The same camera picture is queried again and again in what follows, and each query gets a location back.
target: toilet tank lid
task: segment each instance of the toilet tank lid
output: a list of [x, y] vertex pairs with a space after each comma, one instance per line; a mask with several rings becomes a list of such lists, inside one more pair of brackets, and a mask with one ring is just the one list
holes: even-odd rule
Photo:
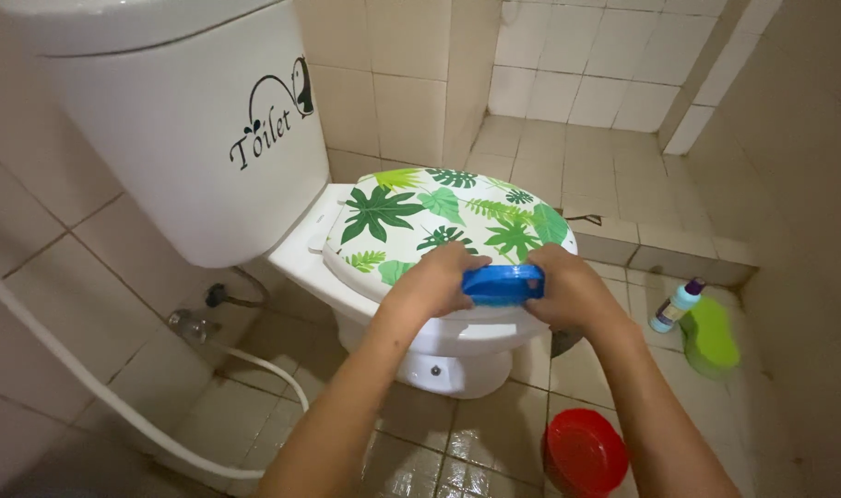
[[283, 0], [0, 0], [44, 56], [134, 51], [213, 28]]

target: hand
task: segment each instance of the hand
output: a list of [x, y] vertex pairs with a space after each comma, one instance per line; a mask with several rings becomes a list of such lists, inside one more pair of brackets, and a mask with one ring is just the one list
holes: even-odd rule
[[412, 310], [424, 321], [452, 311], [470, 309], [473, 300], [460, 289], [464, 272], [492, 263], [488, 256], [474, 256], [464, 244], [440, 245], [420, 258], [418, 264], [400, 277], [381, 307]]
[[528, 253], [527, 262], [545, 275], [544, 297], [525, 301], [525, 309], [554, 330], [580, 326], [584, 333], [628, 319], [602, 278], [582, 258], [556, 243]]

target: toilet tank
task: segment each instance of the toilet tank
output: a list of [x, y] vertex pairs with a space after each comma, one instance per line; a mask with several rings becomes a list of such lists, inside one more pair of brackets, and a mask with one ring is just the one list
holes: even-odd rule
[[291, 0], [2, 0], [0, 9], [62, 108], [194, 265], [261, 255], [327, 183]]

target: green leaf print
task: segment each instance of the green leaf print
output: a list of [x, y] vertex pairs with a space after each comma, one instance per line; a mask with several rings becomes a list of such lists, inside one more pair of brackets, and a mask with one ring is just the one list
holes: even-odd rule
[[427, 173], [433, 175], [433, 179], [439, 184], [450, 185], [458, 187], [459, 189], [468, 189], [475, 186], [475, 173], [467, 173], [466, 171], [454, 171], [453, 169], [439, 169], [437, 167], [430, 167], [426, 170]]
[[534, 198], [531, 197], [531, 194], [525, 192], [525, 190], [510, 189], [506, 193], [506, 200], [513, 204], [527, 204], [533, 201]]
[[537, 232], [540, 243], [562, 243], [569, 234], [568, 222], [547, 204], [534, 206], [534, 216], [531, 217], [531, 226]]
[[414, 230], [408, 221], [404, 221], [400, 216], [410, 216], [419, 211], [424, 210], [424, 206], [420, 204], [399, 204], [404, 200], [412, 198], [415, 194], [413, 192], [403, 192], [401, 194], [394, 194], [387, 198], [390, 189], [378, 185], [374, 187], [371, 192], [371, 198], [366, 198], [362, 190], [353, 188], [349, 194], [354, 200], [348, 200], [346, 205], [350, 208], [356, 208], [359, 212], [356, 215], [347, 218], [346, 222], [353, 221], [344, 229], [344, 234], [341, 236], [341, 245], [348, 240], [358, 237], [365, 227], [368, 226], [368, 232], [371, 236], [382, 241], [387, 242], [387, 231], [384, 230], [381, 221], [387, 223], [392, 227], [401, 227], [409, 230]]
[[462, 235], [464, 235], [464, 232], [458, 231], [457, 227], [446, 228], [445, 225], [442, 225], [433, 231], [433, 233], [430, 233], [429, 237], [425, 237], [424, 242], [421, 242], [416, 249], [419, 251], [421, 249], [426, 249], [427, 247], [438, 247], [445, 243], [457, 240], [458, 242], [463, 242], [464, 245], [467, 246], [468, 253], [471, 255], [478, 255], [479, 251], [475, 250], [473, 247], [469, 247], [473, 241], [466, 237], [460, 238]]
[[487, 178], [485, 178], [485, 180], [483, 180], [483, 181], [484, 181], [486, 184], [488, 184], [488, 185], [489, 185], [489, 187], [488, 187], [489, 189], [490, 189], [491, 187], [494, 187], [495, 189], [500, 189], [500, 190], [503, 190], [504, 192], [506, 192], [506, 191], [508, 191], [508, 190], [513, 190], [513, 189], [517, 189], [517, 188], [518, 188], [518, 187], [516, 187], [516, 186], [515, 186], [515, 185], [513, 185], [513, 184], [509, 184], [509, 183], [507, 183], [507, 182], [503, 182], [503, 181], [501, 181], [501, 180], [498, 180], [497, 178], [491, 178], [490, 176], [489, 176], [489, 177], [487, 177]]
[[442, 216], [452, 223], [467, 226], [458, 212], [458, 196], [454, 195], [448, 187], [441, 187], [428, 194], [418, 194], [418, 200], [431, 213]]
[[399, 277], [411, 269], [412, 266], [415, 266], [414, 263], [406, 263], [403, 261], [384, 261], [380, 265], [377, 266], [377, 271], [381, 272], [381, 282], [386, 285], [393, 285], [396, 283], [396, 280]]
[[508, 254], [516, 250], [516, 256], [519, 258], [519, 263], [525, 261], [528, 255], [528, 247], [537, 249], [540, 247], [537, 237], [525, 233], [526, 224], [519, 221], [500, 221], [497, 220], [503, 228], [495, 227], [488, 230], [495, 233], [492, 238], [485, 241], [485, 245], [500, 245], [497, 253], [505, 256], [510, 262]]
[[360, 270], [362, 273], [371, 273], [374, 265], [383, 262], [385, 259], [387, 259], [387, 254], [383, 251], [365, 251], [348, 256], [344, 258], [344, 261], [347, 261], [349, 266]]
[[482, 198], [471, 198], [464, 201], [466, 207], [476, 214], [481, 214], [489, 220], [494, 218], [498, 221], [521, 221], [525, 224], [531, 222], [531, 211], [519, 209], [515, 206], [497, 202], [496, 200], [486, 200]]
[[382, 171], [380, 173], [372, 173], [377, 184], [396, 191], [396, 189], [404, 189], [407, 187], [420, 187], [420, 178], [417, 174], [420, 173], [419, 167], [407, 167], [405, 169], [391, 169], [389, 171]]

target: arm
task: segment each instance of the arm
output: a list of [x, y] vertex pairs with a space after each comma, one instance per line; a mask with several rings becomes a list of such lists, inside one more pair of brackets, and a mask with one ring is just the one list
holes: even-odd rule
[[528, 254], [545, 273], [529, 312], [555, 328], [579, 325], [614, 396], [639, 495], [738, 497], [713, 450], [654, 363], [642, 330], [581, 258], [554, 243]]
[[471, 256], [462, 243], [449, 243], [399, 278], [359, 348], [297, 422], [255, 495], [334, 498], [358, 484], [377, 412], [408, 346], [429, 318], [472, 306], [460, 292], [463, 272], [491, 262]]

